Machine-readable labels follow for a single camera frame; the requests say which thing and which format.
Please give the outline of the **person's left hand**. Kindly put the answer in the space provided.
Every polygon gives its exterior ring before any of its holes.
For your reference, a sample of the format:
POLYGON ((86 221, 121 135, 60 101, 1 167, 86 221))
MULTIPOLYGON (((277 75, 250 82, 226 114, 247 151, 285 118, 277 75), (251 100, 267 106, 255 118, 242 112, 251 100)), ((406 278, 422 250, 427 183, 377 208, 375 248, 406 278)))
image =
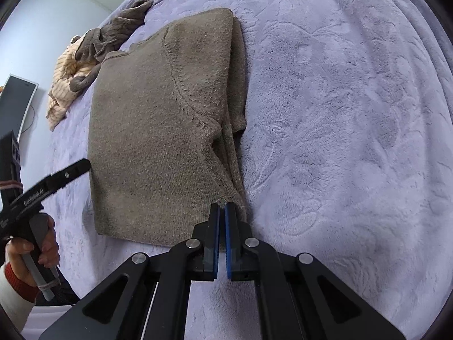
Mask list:
POLYGON ((12 239, 7 243, 8 261, 20 280, 34 284, 42 292, 59 284, 55 266, 59 263, 55 224, 45 213, 25 217, 5 230, 12 239))

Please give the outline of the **left forearm red white sleeve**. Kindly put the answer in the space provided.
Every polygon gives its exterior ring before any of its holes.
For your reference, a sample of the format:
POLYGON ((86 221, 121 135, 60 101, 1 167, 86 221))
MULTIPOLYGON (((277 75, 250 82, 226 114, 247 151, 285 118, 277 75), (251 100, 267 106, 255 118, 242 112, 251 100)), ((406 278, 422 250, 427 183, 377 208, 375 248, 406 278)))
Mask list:
POLYGON ((20 280, 10 263, 1 267, 1 307, 19 332, 34 308, 39 288, 20 280))

